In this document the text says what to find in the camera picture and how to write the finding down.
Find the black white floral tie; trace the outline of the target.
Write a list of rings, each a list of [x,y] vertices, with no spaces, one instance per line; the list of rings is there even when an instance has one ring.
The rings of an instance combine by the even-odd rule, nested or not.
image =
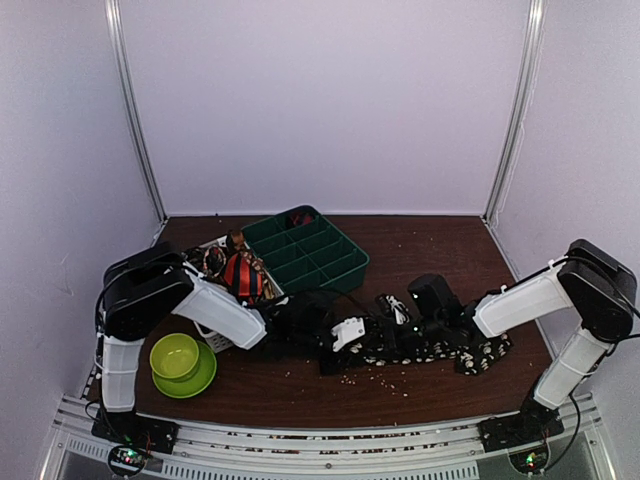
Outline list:
[[[512,347],[511,338],[507,334],[502,334],[468,346],[454,346],[447,341],[438,341],[419,346],[409,353],[389,351],[382,345],[365,348],[362,343],[358,342],[350,346],[347,352],[349,359],[377,367],[452,360],[456,373],[478,376],[504,358]]]

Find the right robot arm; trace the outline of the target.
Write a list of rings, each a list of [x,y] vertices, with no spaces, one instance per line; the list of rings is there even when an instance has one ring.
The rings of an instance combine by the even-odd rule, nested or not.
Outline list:
[[[377,297],[384,344],[376,358],[420,362],[453,355],[462,373],[474,376],[506,354],[513,330],[545,317],[572,319],[572,334],[513,419],[511,431],[530,442],[555,421],[559,407],[600,361],[631,338],[638,289],[629,267],[585,239],[540,270],[468,304],[443,276],[425,274],[408,287],[416,314],[392,295]]]

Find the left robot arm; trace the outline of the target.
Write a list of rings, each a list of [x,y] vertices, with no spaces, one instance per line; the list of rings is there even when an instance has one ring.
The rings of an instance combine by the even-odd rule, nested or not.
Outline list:
[[[111,265],[96,303],[100,420],[123,444],[144,433],[135,383],[145,339],[169,315],[193,321],[250,350],[269,332],[262,306],[245,306],[163,243]]]

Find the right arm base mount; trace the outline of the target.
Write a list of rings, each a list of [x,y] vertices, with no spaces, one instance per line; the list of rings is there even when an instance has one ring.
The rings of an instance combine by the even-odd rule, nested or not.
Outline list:
[[[520,413],[483,420],[477,428],[485,452],[512,449],[540,442],[544,438],[564,432],[564,425],[559,419],[541,424]]]

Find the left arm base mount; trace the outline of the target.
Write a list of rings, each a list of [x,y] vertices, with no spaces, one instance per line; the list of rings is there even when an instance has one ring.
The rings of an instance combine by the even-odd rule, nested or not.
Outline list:
[[[173,452],[178,431],[175,422],[137,414],[107,415],[95,420],[91,428],[95,437],[163,454]]]

